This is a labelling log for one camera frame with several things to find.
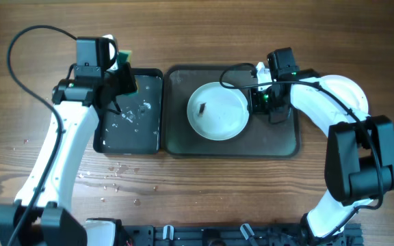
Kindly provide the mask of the green yellow sponge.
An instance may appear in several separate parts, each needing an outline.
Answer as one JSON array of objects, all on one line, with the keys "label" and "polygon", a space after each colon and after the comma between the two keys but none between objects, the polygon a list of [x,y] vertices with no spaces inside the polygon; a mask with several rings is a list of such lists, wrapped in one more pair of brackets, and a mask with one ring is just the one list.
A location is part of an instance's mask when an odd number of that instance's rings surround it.
[{"label": "green yellow sponge", "polygon": [[118,80],[121,94],[137,92],[137,82],[131,67],[131,51],[119,51]]}]

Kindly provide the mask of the white plate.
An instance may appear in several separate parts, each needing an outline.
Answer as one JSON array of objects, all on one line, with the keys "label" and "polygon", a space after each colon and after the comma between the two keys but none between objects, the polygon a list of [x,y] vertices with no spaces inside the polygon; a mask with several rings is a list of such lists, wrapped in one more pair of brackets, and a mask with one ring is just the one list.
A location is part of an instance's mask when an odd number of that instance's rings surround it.
[{"label": "white plate", "polygon": [[[328,92],[336,96],[345,106],[352,110],[369,113],[369,104],[364,91],[353,80],[336,74],[325,75],[320,78],[320,85]],[[320,113],[344,113],[346,111],[331,97],[319,92],[324,97],[321,102],[317,103],[317,109]]]}]

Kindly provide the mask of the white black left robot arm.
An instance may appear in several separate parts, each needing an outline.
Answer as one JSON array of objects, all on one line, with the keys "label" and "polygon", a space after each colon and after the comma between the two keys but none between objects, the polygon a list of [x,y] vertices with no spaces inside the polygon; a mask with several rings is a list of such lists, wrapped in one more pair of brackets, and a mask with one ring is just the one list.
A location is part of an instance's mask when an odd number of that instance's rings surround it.
[{"label": "white black left robot arm", "polygon": [[13,204],[0,204],[2,245],[118,245],[116,219],[80,224],[70,213],[76,174],[102,113],[117,96],[136,90],[128,62],[101,76],[62,79],[53,90],[47,136]]}]

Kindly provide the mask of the pale blue plate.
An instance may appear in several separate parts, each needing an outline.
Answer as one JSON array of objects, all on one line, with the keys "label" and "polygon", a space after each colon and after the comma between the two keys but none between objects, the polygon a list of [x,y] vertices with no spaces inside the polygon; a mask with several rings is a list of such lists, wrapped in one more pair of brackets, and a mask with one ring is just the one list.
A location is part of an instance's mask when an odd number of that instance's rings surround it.
[{"label": "pale blue plate", "polygon": [[187,103],[191,127],[213,141],[228,140],[240,134],[249,117],[246,96],[239,89],[228,89],[218,82],[200,86]]}]

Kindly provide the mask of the black water tray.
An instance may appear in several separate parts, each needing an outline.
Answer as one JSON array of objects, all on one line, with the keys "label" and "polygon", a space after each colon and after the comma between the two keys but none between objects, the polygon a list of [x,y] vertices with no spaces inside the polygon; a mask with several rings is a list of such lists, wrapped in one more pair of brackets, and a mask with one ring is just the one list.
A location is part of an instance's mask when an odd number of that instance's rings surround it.
[{"label": "black water tray", "polygon": [[94,134],[93,148],[102,154],[156,154],[160,146],[163,73],[134,68],[137,91],[118,96],[120,114],[106,113]]}]

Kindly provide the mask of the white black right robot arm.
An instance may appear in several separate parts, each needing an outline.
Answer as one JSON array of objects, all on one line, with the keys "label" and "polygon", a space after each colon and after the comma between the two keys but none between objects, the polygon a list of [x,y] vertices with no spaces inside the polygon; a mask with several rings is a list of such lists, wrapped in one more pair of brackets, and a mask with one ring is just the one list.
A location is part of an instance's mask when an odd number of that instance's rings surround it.
[{"label": "white black right robot arm", "polygon": [[341,236],[360,210],[377,210],[394,189],[394,126],[384,115],[368,113],[364,91],[341,75],[314,70],[280,77],[256,66],[258,87],[289,89],[291,106],[305,113],[327,136],[324,179],[327,190],[301,220],[301,239],[308,245]]}]

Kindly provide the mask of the brown serving tray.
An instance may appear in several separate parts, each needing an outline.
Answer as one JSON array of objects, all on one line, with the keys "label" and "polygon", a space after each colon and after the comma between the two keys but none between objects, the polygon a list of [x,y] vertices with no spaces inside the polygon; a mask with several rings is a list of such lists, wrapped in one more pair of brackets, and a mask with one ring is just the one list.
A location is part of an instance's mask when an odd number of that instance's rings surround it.
[{"label": "brown serving tray", "polygon": [[268,115],[252,114],[242,132],[232,139],[212,141],[200,136],[187,119],[191,95],[205,83],[219,81],[226,66],[175,65],[163,78],[161,147],[186,157],[289,158],[300,148],[298,112],[278,124]]}]

